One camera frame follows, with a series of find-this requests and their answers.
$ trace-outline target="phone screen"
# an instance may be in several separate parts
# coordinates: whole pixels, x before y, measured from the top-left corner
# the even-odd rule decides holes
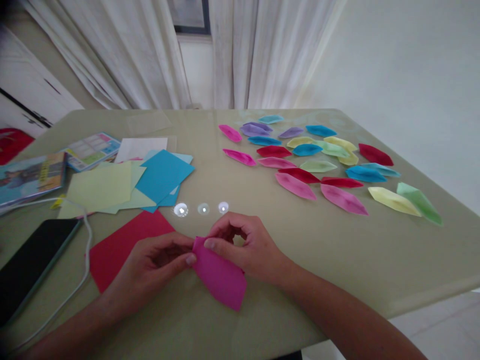
[[[26,304],[78,228],[78,219],[42,222],[0,270],[0,327]]]

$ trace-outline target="window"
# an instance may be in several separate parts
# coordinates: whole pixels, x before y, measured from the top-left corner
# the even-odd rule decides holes
[[[208,0],[167,0],[177,34],[210,35]]]

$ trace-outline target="hand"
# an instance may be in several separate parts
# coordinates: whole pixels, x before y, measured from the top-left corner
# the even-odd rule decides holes
[[[233,244],[235,235],[245,243]],[[294,265],[275,245],[257,216],[227,212],[211,228],[204,246],[256,279],[279,286]]]
[[[191,267],[194,240],[178,232],[140,240],[99,301],[113,321],[136,313],[171,279]]]

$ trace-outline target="white curtain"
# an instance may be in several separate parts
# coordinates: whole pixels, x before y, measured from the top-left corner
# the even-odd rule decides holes
[[[216,109],[293,108],[337,0],[210,0]]]
[[[167,0],[23,0],[108,109],[185,109],[187,78]]]

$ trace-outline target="white cable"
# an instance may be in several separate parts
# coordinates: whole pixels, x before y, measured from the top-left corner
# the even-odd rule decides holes
[[[85,210],[85,208],[83,206],[81,206],[81,205],[79,205],[79,204],[77,204],[73,201],[70,201],[66,198],[63,198],[63,197],[51,197],[51,198],[47,198],[47,199],[43,199],[43,200],[28,202],[28,203],[25,203],[25,204],[9,206],[8,209],[6,209],[6,210],[10,211],[10,210],[13,210],[13,209],[23,208],[23,207],[34,205],[34,204],[46,203],[46,202],[57,201],[57,200],[63,200],[63,201],[69,202],[70,204],[75,205],[76,207],[80,208],[81,211],[83,212],[83,222],[85,223],[86,230],[88,231],[88,240],[86,242],[86,249],[85,249],[85,272],[83,273],[83,277],[81,278],[80,283],[71,292],[71,294],[65,299],[65,301],[62,302],[59,307],[57,307],[57,309],[53,312],[53,314],[43,323],[42,326],[40,326],[40,328],[38,328],[37,331],[35,331],[32,335],[30,335],[30,337],[27,338],[25,341],[23,341],[20,345],[15,347],[12,350],[12,352],[15,352],[15,351],[19,350],[21,347],[23,347],[24,345],[29,343],[34,337],[36,337],[38,334],[40,334],[40,332],[42,332],[42,330],[45,329],[45,327],[59,313],[59,311],[65,306],[65,304],[68,303],[68,301],[77,293],[77,291],[84,284],[85,280],[87,280],[87,278],[89,277],[89,272],[90,272],[90,246],[92,245],[93,232],[92,232],[92,228],[90,227],[89,221],[87,220],[87,217],[88,217],[87,211]]]

